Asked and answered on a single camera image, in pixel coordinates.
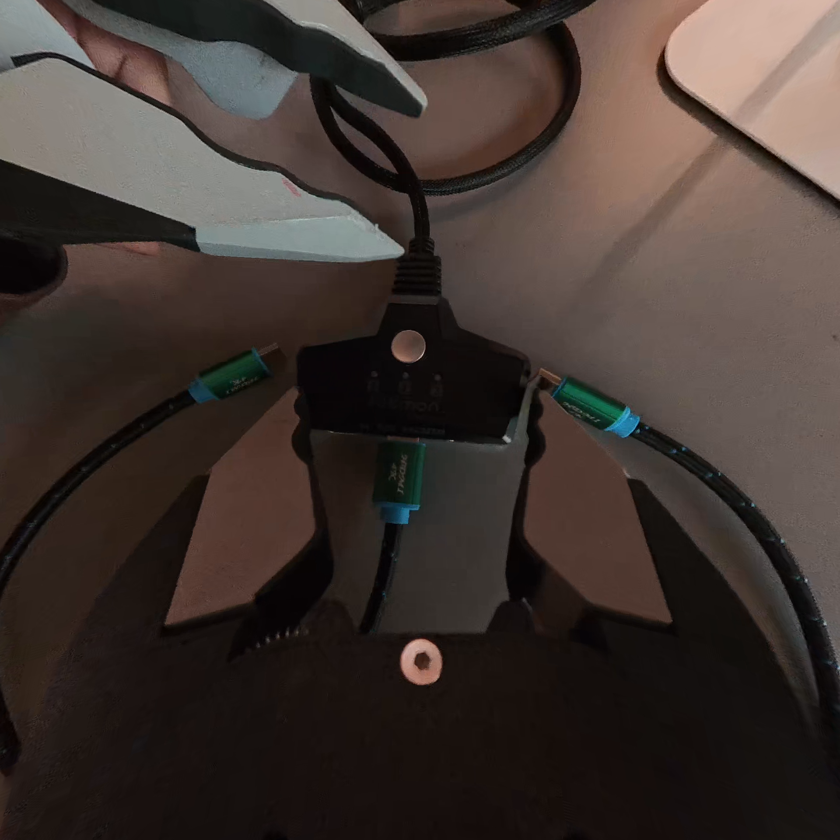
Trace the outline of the pale monitor stand base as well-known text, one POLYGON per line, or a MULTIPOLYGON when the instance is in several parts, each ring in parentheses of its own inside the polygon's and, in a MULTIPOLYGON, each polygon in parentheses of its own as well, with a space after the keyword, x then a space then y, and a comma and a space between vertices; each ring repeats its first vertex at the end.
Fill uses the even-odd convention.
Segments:
POLYGON ((665 47, 684 93, 839 197, 839 2, 709 1, 665 47))

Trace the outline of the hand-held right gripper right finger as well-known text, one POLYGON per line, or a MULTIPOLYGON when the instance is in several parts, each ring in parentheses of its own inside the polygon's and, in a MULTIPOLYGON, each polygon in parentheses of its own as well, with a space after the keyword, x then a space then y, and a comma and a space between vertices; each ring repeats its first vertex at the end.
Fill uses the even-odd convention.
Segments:
POLYGON ((535 625, 592 614, 670 625, 624 469, 545 393, 530 397, 507 587, 535 625))

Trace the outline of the hdmi switch box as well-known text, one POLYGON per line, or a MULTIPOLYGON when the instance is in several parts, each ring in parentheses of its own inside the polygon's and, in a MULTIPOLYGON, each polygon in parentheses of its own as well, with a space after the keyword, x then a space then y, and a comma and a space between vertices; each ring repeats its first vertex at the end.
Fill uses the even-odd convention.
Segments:
POLYGON ((530 373, 523 353, 460 327, 442 297, 394 297, 376 334, 297 356, 311 428, 469 444, 509 441, 530 373))

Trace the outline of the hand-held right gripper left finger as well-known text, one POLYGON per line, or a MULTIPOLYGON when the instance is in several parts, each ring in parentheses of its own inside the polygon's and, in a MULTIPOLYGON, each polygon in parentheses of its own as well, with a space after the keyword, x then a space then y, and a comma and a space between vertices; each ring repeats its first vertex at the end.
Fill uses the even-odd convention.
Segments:
POLYGON ((297 625, 332 577, 308 409, 288 391, 207 475, 165 624, 244 610, 297 625))

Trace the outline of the person's left hand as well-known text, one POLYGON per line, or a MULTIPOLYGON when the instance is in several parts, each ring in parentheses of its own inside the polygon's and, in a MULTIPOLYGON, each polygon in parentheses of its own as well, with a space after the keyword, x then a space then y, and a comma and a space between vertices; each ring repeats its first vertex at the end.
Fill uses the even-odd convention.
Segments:
POLYGON ((70 10, 63 26, 96 70, 165 106, 172 105, 169 66, 161 53, 110 34, 70 10))

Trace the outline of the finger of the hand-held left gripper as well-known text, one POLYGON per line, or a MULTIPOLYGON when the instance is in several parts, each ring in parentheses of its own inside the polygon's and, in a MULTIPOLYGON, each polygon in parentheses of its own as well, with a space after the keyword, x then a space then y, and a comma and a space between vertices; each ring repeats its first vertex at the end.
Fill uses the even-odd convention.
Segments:
POLYGON ((320 263, 403 254, 343 197, 96 70, 41 2, 2 2, 2 234, 320 263))
POLYGON ((338 1, 69 1, 93 25, 180 64, 239 117, 277 110, 299 75, 408 117, 424 91, 338 1))

